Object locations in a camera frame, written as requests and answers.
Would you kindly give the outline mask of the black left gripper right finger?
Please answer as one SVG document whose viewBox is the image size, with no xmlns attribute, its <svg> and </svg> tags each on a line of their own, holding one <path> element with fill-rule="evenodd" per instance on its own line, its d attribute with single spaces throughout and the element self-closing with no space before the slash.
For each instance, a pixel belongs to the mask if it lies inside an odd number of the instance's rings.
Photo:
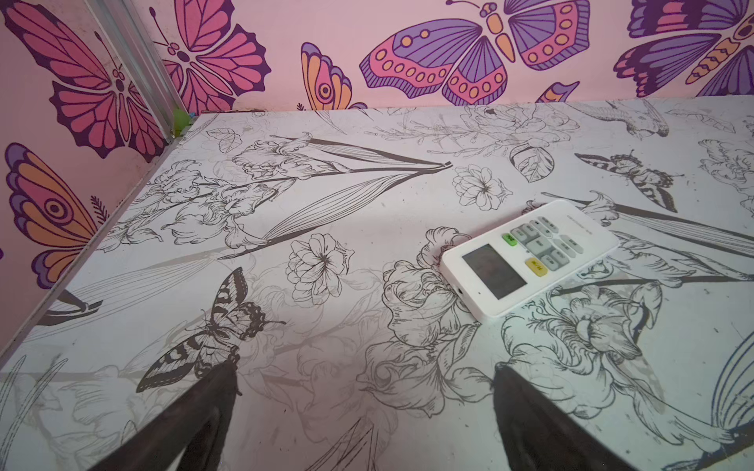
<svg viewBox="0 0 754 471">
<path fill-rule="evenodd" d="M 512 367 L 492 383 L 496 422 L 512 470 L 630 470 Z"/>
</svg>

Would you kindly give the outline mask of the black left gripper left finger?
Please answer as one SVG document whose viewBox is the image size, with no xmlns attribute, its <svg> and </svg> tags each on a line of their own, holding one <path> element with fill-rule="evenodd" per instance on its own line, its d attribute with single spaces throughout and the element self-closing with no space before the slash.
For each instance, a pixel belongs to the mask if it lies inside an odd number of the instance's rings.
<svg viewBox="0 0 754 471">
<path fill-rule="evenodd" d="M 95 470 L 217 470 L 238 395 L 235 369 L 222 364 L 119 449 L 94 465 Z"/>
</svg>

